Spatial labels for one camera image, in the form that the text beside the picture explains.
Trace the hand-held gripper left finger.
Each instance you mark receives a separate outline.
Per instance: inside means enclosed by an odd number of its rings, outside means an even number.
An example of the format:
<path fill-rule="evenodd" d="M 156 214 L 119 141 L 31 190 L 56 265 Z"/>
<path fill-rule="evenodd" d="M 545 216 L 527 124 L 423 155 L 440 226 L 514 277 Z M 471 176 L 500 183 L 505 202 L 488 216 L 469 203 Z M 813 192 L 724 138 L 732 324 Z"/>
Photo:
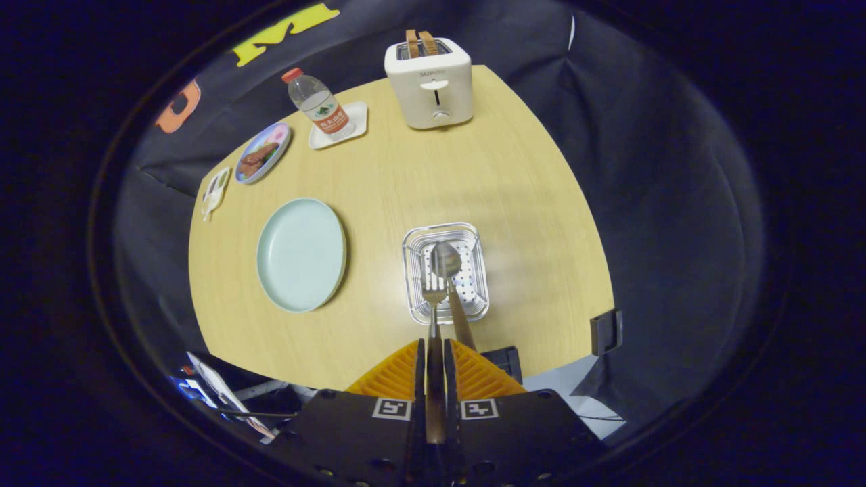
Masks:
<path fill-rule="evenodd" d="M 313 483 L 409 486 L 424 470 L 424 341 L 414 340 L 372 370 L 367 384 L 391 392 L 321 389 L 279 432 L 280 459 Z"/>

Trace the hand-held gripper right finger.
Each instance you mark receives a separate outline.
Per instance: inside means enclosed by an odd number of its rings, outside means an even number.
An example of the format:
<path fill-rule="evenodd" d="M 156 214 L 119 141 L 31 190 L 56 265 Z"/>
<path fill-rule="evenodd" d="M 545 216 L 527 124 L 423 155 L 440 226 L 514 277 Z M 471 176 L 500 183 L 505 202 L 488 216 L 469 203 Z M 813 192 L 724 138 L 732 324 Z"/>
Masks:
<path fill-rule="evenodd" d="M 443 367 L 443 474 L 452 485 L 550 485 L 602 455 L 602 441 L 554 390 L 522 390 L 457 340 L 443 343 Z"/>

